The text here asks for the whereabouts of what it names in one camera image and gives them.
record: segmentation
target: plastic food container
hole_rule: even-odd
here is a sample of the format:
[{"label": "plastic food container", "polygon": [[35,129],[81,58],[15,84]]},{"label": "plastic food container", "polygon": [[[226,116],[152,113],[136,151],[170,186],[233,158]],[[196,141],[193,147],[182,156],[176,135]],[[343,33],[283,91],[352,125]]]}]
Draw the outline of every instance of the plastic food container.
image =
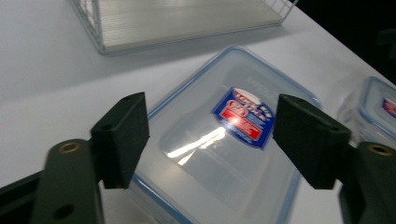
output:
[{"label": "plastic food container", "polygon": [[70,0],[98,51],[280,24],[297,0]]},{"label": "plastic food container", "polygon": [[368,77],[341,106],[338,119],[351,131],[351,145],[377,142],[396,148],[396,89]]},{"label": "plastic food container", "polygon": [[247,49],[208,62],[149,113],[133,185],[142,206],[163,223],[284,223],[299,173],[272,138],[280,93],[319,106]]}]

